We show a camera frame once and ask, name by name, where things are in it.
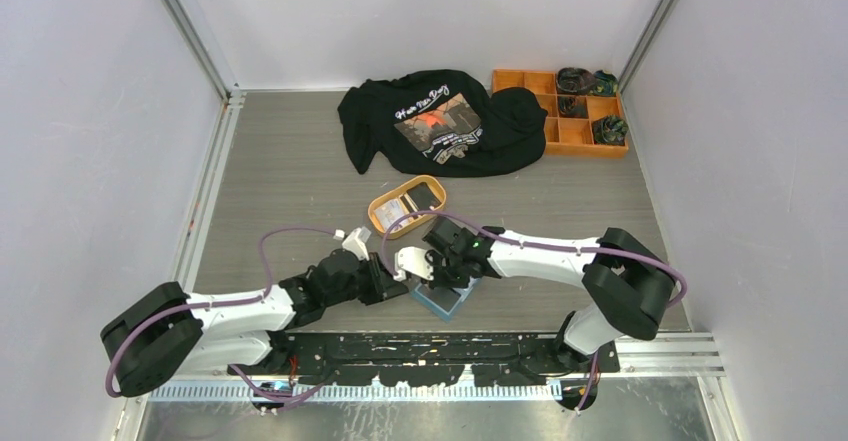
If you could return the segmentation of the blue leather card holder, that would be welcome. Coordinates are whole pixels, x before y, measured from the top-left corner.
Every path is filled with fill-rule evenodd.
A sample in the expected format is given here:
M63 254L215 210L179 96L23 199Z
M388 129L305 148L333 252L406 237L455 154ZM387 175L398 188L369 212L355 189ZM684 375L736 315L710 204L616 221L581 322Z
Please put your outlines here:
M449 323L479 282L479 278L472 278L466 288L429 288L425 284L419 284L410 292L410 296L439 319Z

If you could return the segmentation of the yellow oval tray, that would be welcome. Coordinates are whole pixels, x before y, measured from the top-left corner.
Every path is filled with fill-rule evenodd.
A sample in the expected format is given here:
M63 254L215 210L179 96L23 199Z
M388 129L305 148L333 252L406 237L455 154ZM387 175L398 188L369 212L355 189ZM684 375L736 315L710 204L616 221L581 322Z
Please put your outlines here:
M375 198L369 204L367 214L381 235L388 234L388 238L394 240L432 218L428 214L409 214L442 210L446 201L447 192L435 177L418 175Z

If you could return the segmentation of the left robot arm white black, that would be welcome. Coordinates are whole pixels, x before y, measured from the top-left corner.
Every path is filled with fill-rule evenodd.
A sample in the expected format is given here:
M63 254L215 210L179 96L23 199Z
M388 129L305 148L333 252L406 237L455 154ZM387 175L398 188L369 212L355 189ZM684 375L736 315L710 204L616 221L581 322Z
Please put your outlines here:
M247 374L291 369L286 333L348 301L373 305L407 294L376 254L336 249L303 273L268 289L224 295L189 293L163 283L109 322L100 338L112 397L147 394L175 375L224 368Z

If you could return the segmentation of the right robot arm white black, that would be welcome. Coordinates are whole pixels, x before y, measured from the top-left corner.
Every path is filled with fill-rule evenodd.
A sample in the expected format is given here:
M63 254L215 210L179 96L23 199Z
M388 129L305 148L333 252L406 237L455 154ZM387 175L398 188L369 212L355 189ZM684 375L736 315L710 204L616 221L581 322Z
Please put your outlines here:
M556 362L571 372L622 336L655 339L676 285L662 262L620 228L596 238L554 239L503 227L474 231L439 218L423 240L434 268L430 287L526 277L584 289L589 305L566 316L551 346Z

